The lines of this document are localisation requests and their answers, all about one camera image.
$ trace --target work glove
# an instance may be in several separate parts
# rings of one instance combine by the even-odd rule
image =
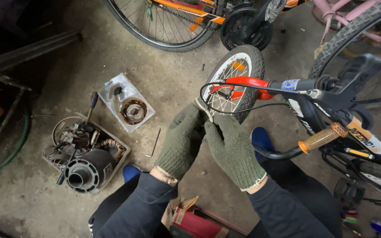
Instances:
[[[180,181],[198,155],[204,137],[205,113],[192,103],[185,107],[169,125],[161,153],[154,163]]]
[[[266,172],[258,164],[249,134],[239,122],[231,115],[218,115],[214,123],[205,122],[204,127],[214,160],[241,191],[259,185]]]

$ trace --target black pants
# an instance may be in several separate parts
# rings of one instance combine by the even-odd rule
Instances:
[[[342,237],[342,219],[337,201],[329,190],[313,177],[307,176],[291,160],[265,160],[262,167],[283,189],[292,193],[299,201],[337,238]],[[93,233],[99,229],[117,210],[118,207],[130,196],[138,185],[140,175],[133,177],[117,191],[108,196],[99,205],[98,209],[89,219],[89,226]],[[173,237],[167,228],[160,222],[154,237]],[[251,233],[250,238],[270,237],[262,224],[259,222]]]

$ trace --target sleeve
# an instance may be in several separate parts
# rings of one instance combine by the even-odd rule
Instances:
[[[289,191],[273,179],[249,200],[266,231],[274,238],[332,238],[329,230]]]
[[[97,237],[153,237],[171,199],[177,197],[177,186],[142,173],[135,191],[113,213]]]

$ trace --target leg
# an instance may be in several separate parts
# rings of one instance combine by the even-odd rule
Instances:
[[[262,127],[254,128],[251,141],[260,148],[274,150],[266,130]],[[342,237],[339,204],[323,184],[307,176],[291,160],[269,160],[258,153],[256,157],[270,178],[298,198],[335,237]],[[263,234],[263,231],[266,232],[262,223],[259,222],[248,237]]]
[[[105,198],[98,209],[89,219],[89,229],[96,235],[103,227],[111,215],[126,201],[126,199],[135,191],[140,178],[140,170],[132,165],[126,165],[123,169],[124,184],[117,191]],[[154,237],[172,237],[168,229],[161,223],[154,234]]]

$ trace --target bicycle chain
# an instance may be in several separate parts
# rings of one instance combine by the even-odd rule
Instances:
[[[204,1],[198,1],[198,3],[202,3],[203,5],[209,5],[209,6],[213,7],[213,8],[219,8],[218,6],[215,6],[214,4],[209,4],[209,3],[204,2]],[[191,19],[188,19],[188,18],[186,18],[186,17],[184,17],[184,16],[182,16],[182,15],[180,15],[180,14],[178,14],[178,13],[172,12],[171,10],[167,9],[166,7],[164,7],[164,6],[161,5],[161,4],[160,4],[160,5],[155,5],[155,7],[156,7],[156,8],[161,8],[161,9],[163,9],[164,11],[166,11],[166,12],[168,12],[168,13],[171,13],[171,14],[173,14],[173,15],[175,15],[175,16],[177,16],[177,17],[183,19],[183,20],[186,20],[186,21],[188,21],[188,22],[190,22],[190,23],[193,23],[193,24],[195,24],[195,25],[198,25],[198,26],[202,27],[203,29],[207,29],[207,30],[210,30],[210,31],[214,31],[214,32],[220,33],[219,30],[215,30],[215,29],[209,28],[209,27],[204,26],[204,25],[202,25],[202,24],[199,24],[199,23],[197,23],[197,22],[195,22],[195,21],[193,21],[193,20],[191,20]]]

